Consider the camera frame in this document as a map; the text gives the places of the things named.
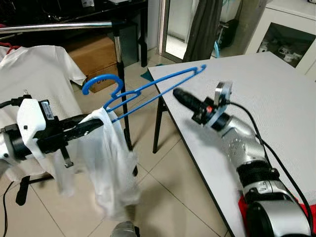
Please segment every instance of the cardboard box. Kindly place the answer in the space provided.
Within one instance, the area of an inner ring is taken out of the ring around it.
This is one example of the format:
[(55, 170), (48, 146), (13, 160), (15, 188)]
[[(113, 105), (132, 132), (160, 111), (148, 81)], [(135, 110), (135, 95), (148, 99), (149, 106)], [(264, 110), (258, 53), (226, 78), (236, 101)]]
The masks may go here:
[[(88, 81), (88, 80), (90, 80), (98, 75), (101, 75), (101, 74), (114, 74), (114, 75), (118, 76), (118, 68), (117, 68), (116, 63), (107, 67), (107, 68), (101, 69), (97, 72), (94, 72), (94, 73), (87, 75), (86, 81)], [(104, 88), (106, 88), (109, 85), (112, 85), (114, 83), (115, 83), (114, 80), (102, 80), (102, 81), (94, 84), (92, 87), (90, 87), (90, 91), (95, 93), (95, 92), (102, 90), (102, 89), (104, 89)]]
[(115, 45), (109, 37), (93, 36), (65, 46), (85, 75), (116, 64)]

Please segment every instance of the blue plastic hanger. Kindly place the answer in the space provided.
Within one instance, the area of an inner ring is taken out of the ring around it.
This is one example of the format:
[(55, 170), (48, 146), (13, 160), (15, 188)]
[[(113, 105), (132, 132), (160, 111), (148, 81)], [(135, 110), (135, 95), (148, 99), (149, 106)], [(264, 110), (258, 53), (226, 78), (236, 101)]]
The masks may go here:
[[(197, 74), (203, 72), (203, 71), (205, 70), (205, 68), (206, 68), (206, 65), (205, 65), (205, 64), (201, 65), (201, 69), (200, 69), (200, 70), (199, 70), (197, 67), (188, 68), (188, 69), (186, 69), (186, 70), (183, 70), (183, 71), (180, 71), (180, 72), (176, 72), (176, 73), (167, 75), (167, 76), (165, 76), (165, 77), (162, 77), (162, 78), (160, 78), (160, 79), (158, 79), (158, 80), (152, 81), (152, 82), (150, 82), (150, 83), (148, 83), (148, 84), (146, 84), (146, 85), (144, 85), (144, 86), (141, 86), (141, 87), (138, 88), (138, 89), (130, 90), (130, 91), (127, 91), (127, 92), (124, 92), (124, 93), (121, 93), (121, 94), (117, 94), (117, 93), (119, 93), (119, 92), (121, 91), (121, 89), (122, 89), (122, 87), (123, 87), (124, 84), (123, 84), (123, 81), (122, 81), (118, 76), (112, 75), (112, 74), (99, 75), (99, 76), (96, 76), (95, 78), (89, 80), (89, 81), (83, 86), (83, 88), (82, 88), (82, 93), (83, 93), (84, 95), (89, 94), (89, 88), (90, 88), (93, 84), (97, 83), (98, 81), (101, 81), (101, 80), (108, 80), (108, 79), (115, 80), (115, 82), (118, 84), (118, 86), (117, 86), (117, 88), (115, 89), (115, 91), (113, 91), (113, 92), (111, 93), (111, 97), (112, 97), (112, 98), (111, 98), (108, 102), (106, 102), (106, 103), (104, 104), (104, 106), (103, 106), (103, 108), (106, 110), (106, 112), (111, 112), (111, 111), (117, 109), (118, 107), (120, 107), (120, 106), (122, 106), (122, 105), (128, 103), (129, 101), (131, 101), (131, 100), (137, 98), (138, 96), (141, 95), (141, 91), (142, 91), (142, 90), (144, 90), (144, 89), (146, 89), (146, 88), (148, 88), (148, 87), (150, 87), (150, 86), (152, 86), (152, 85), (155, 85), (155, 84), (157, 84), (157, 83), (159, 83), (159, 82), (161, 82), (161, 81), (167, 80), (167, 79), (169, 79), (169, 78), (172, 78), (172, 77), (175, 77), (175, 76), (184, 74), (184, 73), (193, 72), (193, 75), (188, 76), (187, 78), (183, 79), (183, 80), (180, 81), (179, 83), (177, 83), (177, 84), (173, 85), (172, 87), (168, 88), (167, 90), (165, 90), (164, 92), (160, 93), (159, 95), (157, 95), (157, 96), (151, 98), (150, 100), (146, 101), (145, 103), (141, 104), (140, 106), (138, 106), (138, 107), (136, 107), (136, 108), (134, 108), (134, 109), (128, 111), (126, 114), (123, 114), (123, 115), (119, 116), (117, 119), (115, 119), (115, 120), (112, 121), (112, 122), (116, 122), (116, 121), (118, 121), (118, 120), (124, 118), (125, 116), (127, 116), (127, 115), (129, 115), (129, 114), (135, 112), (136, 110), (138, 110), (138, 109), (144, 107), (145, 105), (149, 104), (150, 102), (156, 100), (158, 97), (160, 97), (160, 96), (164, 95), (165, 93), (171, 91), (173, 88), (175, 88), (175, 87), (179, 86), (180, 84), (186, 82), (187, 80), (191, 79), (192, 77), (196, 76)], [(113, 101), (115, 101), (115, 100), (121, 98), (122, 96), (130, 95), (130, 94), (135, 94), (135, 95), (132, 96), (132, 97), (130, 97), (130, 98), (128, 98), (127, 100), (121, 102), (120, 104), (118, 104), (118, 105), (112, 107), (112, 108), (108, 108), (108, 106), (109, 106)]]

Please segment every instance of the white cloth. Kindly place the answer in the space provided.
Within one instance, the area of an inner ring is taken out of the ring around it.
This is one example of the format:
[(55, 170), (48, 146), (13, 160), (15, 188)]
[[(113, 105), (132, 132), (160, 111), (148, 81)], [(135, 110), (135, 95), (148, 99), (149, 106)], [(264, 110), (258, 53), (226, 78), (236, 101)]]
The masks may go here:
[(94, 185), (97, 203), (108, 218), (126, 220), (125, 206), (137, 204), (140, 191), (133, 176), (137, 157), (128, 150), (124, 134), (114, 112), (103, 108), (93, 111), (81, 122), (100, 119), (103, 126), (81, 137), (82, 155)]
[[(0, 46), (0, 102), (17, 98), (27, 90), (34, 99), (50, 102), (51, 109), (60, 120), (81, 114), (70, 80), (82, 84), (85, 75), (74, 63), (65, 49), (42, 45), (20, 47), (6, 55), (7, 47)], [(0, 109), (0, 128), (16, 123), (17, 106)], [(75, 147), (72, 142), (68, 149)], [(12, 181), (20, 181), (27, 175), (49, 172), (56, 179), (59, 190), (67, 195), (73, 193), (72, 180), (63, 164), (60, 151), (46, 155), (37, 161), (32, 156), (6, 171)]]

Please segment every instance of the cabinet glass door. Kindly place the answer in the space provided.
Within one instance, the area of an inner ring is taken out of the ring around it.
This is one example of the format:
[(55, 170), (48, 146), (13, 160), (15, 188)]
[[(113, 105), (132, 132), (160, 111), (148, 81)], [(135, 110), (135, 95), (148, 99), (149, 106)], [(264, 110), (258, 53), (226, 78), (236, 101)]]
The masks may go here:
[(315, 38), (315, 35), (271, 23), (257, 52), (269, 51), (296, 67)]

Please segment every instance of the gray curtain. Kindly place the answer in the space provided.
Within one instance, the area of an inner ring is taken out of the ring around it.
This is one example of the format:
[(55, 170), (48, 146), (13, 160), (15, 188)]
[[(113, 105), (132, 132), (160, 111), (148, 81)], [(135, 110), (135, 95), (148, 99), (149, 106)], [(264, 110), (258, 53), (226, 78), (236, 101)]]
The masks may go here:
[(183, 62), (211, 57), (222, 5), (223, 0), (199, 0)]

